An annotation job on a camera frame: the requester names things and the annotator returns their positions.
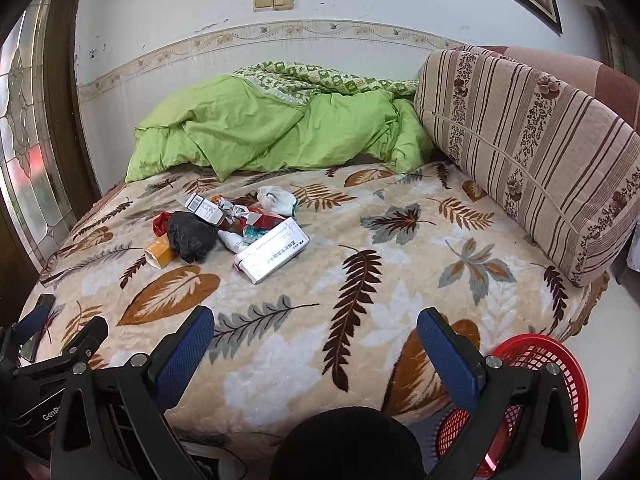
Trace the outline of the orange cream box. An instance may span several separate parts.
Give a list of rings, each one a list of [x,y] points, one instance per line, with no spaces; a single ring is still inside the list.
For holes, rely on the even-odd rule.
[[[166,266],[176,258],[176,255],[170,247],[167,234],[157,237],[153,243],[145,248],[144,253],[148,263],[158,270],[165,269]]]

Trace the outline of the black plastic bag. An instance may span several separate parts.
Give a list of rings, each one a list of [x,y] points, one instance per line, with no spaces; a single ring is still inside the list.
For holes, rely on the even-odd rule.
[[[218,229],[192,212],[177,211],[167,222],[167,237],[170,249],[183,261],[203,262],[216,245]]]

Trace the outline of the white blue medicine box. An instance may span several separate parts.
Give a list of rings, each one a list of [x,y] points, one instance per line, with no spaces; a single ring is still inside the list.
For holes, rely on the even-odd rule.
[[[253,284],[258,284],[296,257],[308,243],[309,237],[303,229],[288,218],[239,252],[233,264]]]

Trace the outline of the white plastic bottle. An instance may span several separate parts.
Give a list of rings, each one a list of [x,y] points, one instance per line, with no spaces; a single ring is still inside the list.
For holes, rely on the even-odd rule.
[[[217,234],[218,238],[221,240],[221,243],[224,244],[224,247],[229,249],[230,252],[233,252],[234,254],[238,254],[248,247],[247,242],[240,234],[224,230],[219,230]]]

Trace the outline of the red wrapper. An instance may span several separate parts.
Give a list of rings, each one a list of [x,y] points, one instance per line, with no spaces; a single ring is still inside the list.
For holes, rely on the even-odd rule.
[[[152,229],[157,237],[162,237],[167,233],[168,222],[172,217],[172,212],[162,211],[152,222]]]

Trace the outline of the teal tissue pack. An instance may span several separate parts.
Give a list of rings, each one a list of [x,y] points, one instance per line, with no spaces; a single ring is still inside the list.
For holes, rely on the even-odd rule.
[[[266,235],[269,229],[258,228],[258,226],[244,226],[243,228],[243,242],[247,245],[251,245]]]

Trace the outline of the small white blue box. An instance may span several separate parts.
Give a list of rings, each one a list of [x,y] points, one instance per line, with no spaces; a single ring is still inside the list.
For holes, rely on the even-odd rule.
[[[192,214],[212,226],[220,226],[224,221],[224,212],[216,204],[198,193],[192,193],[186,199],[184,206]]]

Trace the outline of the red torn carton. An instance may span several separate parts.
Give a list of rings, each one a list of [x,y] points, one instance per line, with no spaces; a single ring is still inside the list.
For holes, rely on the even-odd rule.
[[[247,212],[243,212],[239,220],[242,230],[252,228],[254,230],[266,231],[270,231],[283,221],[285,221],[285,218],[280,216],[280,214],[263,211],[257,207],[248,207]]]

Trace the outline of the red plastic basket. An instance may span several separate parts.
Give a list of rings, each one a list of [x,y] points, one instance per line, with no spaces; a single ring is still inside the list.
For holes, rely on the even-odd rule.
[[[549,363],[538,370],[513,367],[482,356],[484,387],[449,450],[430,473],[432,479],[472,479],[484,462],[511,406],[520,419],[506,442],[496,479],[578,479],[582,475],[573,407],[561,370]]]

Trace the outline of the stained glass door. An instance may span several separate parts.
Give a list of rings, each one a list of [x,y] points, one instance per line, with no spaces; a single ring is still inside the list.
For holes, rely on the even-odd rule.
[[[1,46],[1,192],[38,271],[76,220],[53,153],[44,97],[50,2],[32,0]]]

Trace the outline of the orange foil wrapper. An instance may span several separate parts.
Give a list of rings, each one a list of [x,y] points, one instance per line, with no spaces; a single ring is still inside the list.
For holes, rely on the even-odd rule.
[[[227,217],[239,219],[243,218],[248,213],[248,209],[245,206],[233,203],[227,197],[222,195],[214,195],[210,200]]]

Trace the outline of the white crumpled sock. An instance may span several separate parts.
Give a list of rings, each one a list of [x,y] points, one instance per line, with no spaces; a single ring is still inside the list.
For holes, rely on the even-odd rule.
[[[280,186],[265,185],[258,188],[257,203],[263,211],[288,218],[294,216],[298,199]]]

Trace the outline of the striped floral headboard cushion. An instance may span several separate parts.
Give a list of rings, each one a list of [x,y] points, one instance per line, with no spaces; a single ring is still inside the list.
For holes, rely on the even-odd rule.
[[[562,79],[473,48],[427,55],[416,114],[560,272],[586,286],[638,222],[639,133]]]

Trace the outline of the green quilt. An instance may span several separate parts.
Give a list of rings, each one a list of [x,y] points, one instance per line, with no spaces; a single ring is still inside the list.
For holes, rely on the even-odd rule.
[[[406,174],[434,151],[412,105],[417,88],[414,80],[295,62],[241,67],[171,94],[139,122],[126,180],[185,164],[224,180],[237,171],[341,166],[358,156]]]

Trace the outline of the beige wall switch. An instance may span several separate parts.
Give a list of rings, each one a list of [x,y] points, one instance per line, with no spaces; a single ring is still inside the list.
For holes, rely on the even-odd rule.
[[[253,10],[262,11],[291,11],[294,9],[295,0],[253,0]]]

